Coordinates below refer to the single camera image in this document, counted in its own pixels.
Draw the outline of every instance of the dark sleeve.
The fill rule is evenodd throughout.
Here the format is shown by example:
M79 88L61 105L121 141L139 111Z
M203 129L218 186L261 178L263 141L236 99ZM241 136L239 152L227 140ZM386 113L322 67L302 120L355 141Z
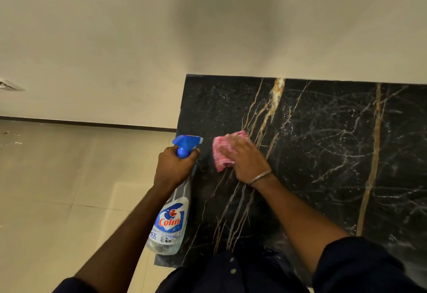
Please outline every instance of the dark sleeve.
M406 276L398 259L362 237L326 246L313 275L313 289L316 293L427 293Z
M97 291L81 279L70 277L63 280L53 293L97 293Z

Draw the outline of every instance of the hand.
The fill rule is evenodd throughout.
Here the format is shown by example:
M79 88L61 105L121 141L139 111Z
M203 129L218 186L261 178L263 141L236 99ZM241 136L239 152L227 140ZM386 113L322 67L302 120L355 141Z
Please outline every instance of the hand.
M191 169L199 157L200 150L194 149L191 154L181 159L176 155L178 146L167 147L159 154L154 187L172 193L189 176Z
M227 140L236 153L228 151L224 147L220 148L220 152L234 161L234 170L239 181L249 184L255 177L271 170L267 159L250 139L229 135Z

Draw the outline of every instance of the black marble countertop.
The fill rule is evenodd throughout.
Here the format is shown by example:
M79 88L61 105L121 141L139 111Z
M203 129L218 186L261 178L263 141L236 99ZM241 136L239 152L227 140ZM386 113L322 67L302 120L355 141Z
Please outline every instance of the black marble countertop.
M216 136L246 130L281 182L352 234L386 247L427 283L427 86L187 76L177 134L204 138L178 267L226 248L281 249L309 276L264 199L218 173Z

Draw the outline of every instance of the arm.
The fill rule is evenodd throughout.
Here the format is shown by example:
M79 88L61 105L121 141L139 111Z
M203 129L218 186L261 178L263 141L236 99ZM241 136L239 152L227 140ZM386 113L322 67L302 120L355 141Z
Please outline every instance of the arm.
M267 160L250 140L228 137L236 153L222 148L221 153L235 162L236 177L249 184L261 173L271 170ZM350 236L327 217L308 206L269 174L252 186L261 193L277 215L298 255L313 274L324 248Z
M195 149L188 158L180 159L176 150L168 147L159 154L153 187L75 275L97 292L127 292L157 214L188 177L199 156Z

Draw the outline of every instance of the pink cleaning cloth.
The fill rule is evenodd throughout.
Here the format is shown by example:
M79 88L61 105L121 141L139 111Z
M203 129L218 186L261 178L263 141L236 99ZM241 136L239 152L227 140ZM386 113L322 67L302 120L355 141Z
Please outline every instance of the pink cleaning cloth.
M248 138L248 134L245 131L239 131L231 134L232 136L240 136L243 139ZM228 159L226 156L220 153L220 148L224 147L228 151L236 152L225 136L217 136L212 143L213 160L215 162L216 170L222 172L225 168L234 165L234 161Z

